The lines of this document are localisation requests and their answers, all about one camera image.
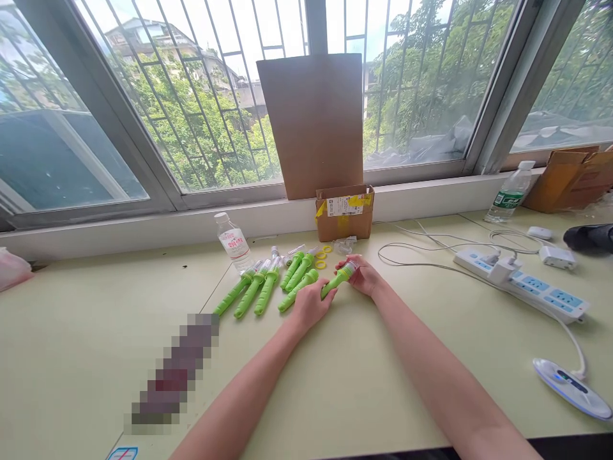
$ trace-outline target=power strip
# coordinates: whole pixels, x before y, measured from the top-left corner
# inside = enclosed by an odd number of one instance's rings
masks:
[[[487,279],[494,266],[484,262],[485,257],[474,249],[465,249],[457,252],[453,261],[475,275]],[[508,282],[498,287],[537,310],[557,317],[564,324],[577,321],[589,308],[587,301],[519,270]]]

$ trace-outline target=cardboard box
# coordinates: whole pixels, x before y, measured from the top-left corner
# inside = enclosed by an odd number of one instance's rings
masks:
[[[544,213],[581,210],[613,185],[613,152],[598,146],[555,150],[523,203]]]
[[[364,182],[360,54],[257,62],[288,199]]]
[[[319,241],[330,242],[355,235],[370,237],[375,190],[372,185],[324,188],[317,190],[315,202]]]

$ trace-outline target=charger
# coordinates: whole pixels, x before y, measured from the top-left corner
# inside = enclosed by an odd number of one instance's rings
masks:
[[[497,286],[502,286],[511,279],[513,274],[522,267],[522,263],[514,257],[503,257],[498,260],[487,275],[487,280]]]
[[[566,270],[574,270],[577,267],[577,260],[569,250],[553,246],[543,246],[538,255],[545,265]]]

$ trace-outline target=bottle label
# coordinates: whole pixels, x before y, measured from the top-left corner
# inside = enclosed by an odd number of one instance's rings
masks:
[[[222,233],[219,240],[231,259],[238,259],[249,252],[249,246],[240,229],[232,229]]]
[[[516,208],[523,197],[523,193],[498,192],[498,196],[494,200],[494,206],[504,209]]]

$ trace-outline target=white cable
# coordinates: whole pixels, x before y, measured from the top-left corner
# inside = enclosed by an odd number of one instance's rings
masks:
[[[487,243],[482,243],[480,241],[474,241],[474,240],[469,240],[468,238],[463,238],[461,236],[455,236],[449,233],[428,233],[426,231],[426,229],[420,224],[420,222],[418,220],[415,220],[415,223],[417,223],[417,225],[419,225],[419,227],[423,230],[423,233],[421,232],[416,232],[416,231],[412,231],[412,230],[408,230],[404,227],[400,227],[396,224],[392,224],[391,222],[383,222],[383,221],[379,221],[379,222],[375,222],[375,224],[388,224],[391,225],[393,227],[396,227],[402,231],[405,231],[406,233],[411,233],[411,234],[416,234],[416,235],[420,235],[420,236],[427,236],[428,238],[430,238],[432,241],[434,241],[436,244],[438,244],[441,247],[444,247],[445,249],[450,249],[454,252],[457,252],[455,249],[453,249],[452,247],[446,245],[445,243],[442,243],[441,241],[437,240],[436,238],[434,238],[435,236],[448,236],[449,238],[455,238],[456,240],[460,240],[460,241],[465,241],[465,242],[469,242],[469,243],[475,243],[475,244],[485,244],[486,246],[491,247],[492,249],[494,249],[498,254],[500,254],[500,249],[498,249],[499,245],[491,245],[491,244],[487,244]]]
[[[458,270],[457,268],[454,267],[450,267],[447,265],[441,265],[441,264],[434,264],[434,263],[403,263],[403,262],[398,262],[395,260],[392,260],[384,255],[381,254],[381,251],[383,250],[383,248],[385,247],[389,247],[389,246],[396,246],[396,247],[403,247],[404,245],[408,245],[407,243],[388,243],[386,245],[383,245],[381,248],[379,248],[379,250],[377,251],[377,255],[379,256],[379,259],[381,259],[383,261],[383,263],[387,264],[387,265],[391,265],[391,266],[433,266],[433,267],[437,267],[437,268],[444,268],[445,270],[451,270],[452,272],[457,272],[457,273],[461,273],[462,275],[466,275],[472,279],[475,279],[479,282],[482,282],[483,284],[487,284],[488,286],[491,286],[494,289],[499,290],[500,292],[503,293],[507,293],[510,294],[514,297],[517,297],[518,299],[522,300],[525,303],[529,303],[530,305],[533,305],[532,302],[530,301],[530,299],[527,299],[523,296],[520,295],[516,295],[515,293],[510,293],[508,291],[505,291],[504,289],[500,288],[499,286],[490,283],[489,281],[477,277],[475,275],[472,275],[471,273],[467,273],[467,272],[463,272],[462,270]],[[561,319],[549,314],[549,313],[545,313],[547,316],[553,318],[554,320],[556,320],[564,329],[564,331],[568,334],[568,336],[570,337],[570,339],[573,342],[573,345],[575,345],[575,349],[577,350],[577,354],[579,355],[579,369],[577,371],[571,371],[571,374],[573,374],[573,376],[575,376],[578,380],[584,380],[587,376],[587,363],[586,363],[586,358],[585,355],[583,354],[583,351],[581,350],[581,347],[579,345],[579,342],[577,342],[577,339],[575,338],[575,336],[573,335],[573,333],[571,332],[571,330],[568,328],[568,326],[566,326],[566,324],[564,324],[562,322]]]
[[[450,245],[450,246],[445,245],[444,247],[441,247],[441,248],[424,248],[424,247],[421,247],[421,246],[412,245],[410,243],[397,242],[397,243],[387,243],[386,245],[383,245],[381,247],[381,249],[383,249],[385,247],[388,247],[388,246],[414,247],[414,248],[421,249],[421,250],[443,250],[443,249],[451,249],[451,250],[453,250],[453,248],[458,247],[458,246],[490,246],[491,247],[492,245],[488,244],[488,243],[458,243],[456,245]],[[501,247],[503,249],[506,249],[506,250],[509,250],[509,251],[513,252],[515,254],[515,257],[517,258],[518,254],[517,254],[517,251],[515,249],[513,249],[511,247],[507,247],[507,246],[498,246],[498,247]]]
[[[519,230],[514,230],[514,229],[498,229],[498,230],[492,230],[490,232],[490,241],[492,243],[496,243],[494,241],[494,237],[496,236],[500,236],[500,235],[509,235],[509,236],[521,236],[523,238],[527,238],[528,240],[532,240],[534,242],[537,242],[540,244],[540,247],[543,246],[552,246],[552,247],[557,247],[556,245],[554,245],[553,243],[550,243],[549,241],[545,241],[545,240],[541,240],[540,238],[537,238],[535,236],[531,236],[528,235],[527,233],[524,233],[522,231]],[[517,252],[519,254],[538,254],[538,249],[537,250],[531,250],[531,249],[517,249]]]

